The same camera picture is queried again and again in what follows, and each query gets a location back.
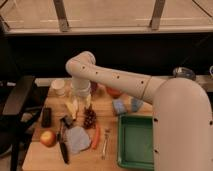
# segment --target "red apple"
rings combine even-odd
[[[55,144],[56,135],[53,131],[44,131],[40,136],[40,142],[47,147],[51,147]]]

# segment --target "orange carrot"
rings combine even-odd
[[[98,123],[95,124],[95,134],[92,139],[91,148],[96,149],[98,146],[98,143],[100,141],[100,135],[101,135],[101,128]]]

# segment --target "food item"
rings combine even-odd
[[[85,119],[84,119],[84,125],[83,127],[85,129],[89,129],[92,126],[95,126],[96,123],[96,113],[92,109],[92,105],[88,109],[84,109]]]
[[[69,110],[73,120],[76,120],[76,115],[78,112],[78,101],[76,99],[74,99],[72,102],[70,101],[66,101],[65,102],[67,109]]]
[[[101,136],[101,128],[100,128],[100,125],[98,123],[96,123],[95,124],[95,134],[93,136],[92,144],[91,144],[92,149],[97,148],[98,143],[100,141],[100,136]]]
[[[93,95],[98,88],[98,84],[96,82],[91,81],[91,94]]]
[[[44,131],[40,136],[40,142],[47,147],[51,147],[56,142],[56,135],[53,131]]]
[[[119,91],[119,90],[116,90],[116,89],[113,89],[113,88],[111,88],[111,87],[107,87],[106,86],[106,92],[112,97],[112,98],[118,98],[121,94],[122,94],[122,92],[121,91]]]
[[[89,94],[87,97],[86,97],[86,100],[85,100],[85,108],[86,109],[89,109],[91,105],[91,94]]]

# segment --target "green tray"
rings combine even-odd
[[[120,167],[154,170],[152,117],[119,117],[117,157]]]

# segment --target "black chair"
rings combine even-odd
[[[37,91],[34,76],[23,76],[9,93],[8,98],[0,114],[0,154],[12,147],[11,171],[16,171],[19,144],[29,140],[26,130],[39,118],[45,95],[43,97]],[[34,111],[31,119],[22,122],[25,111]]]

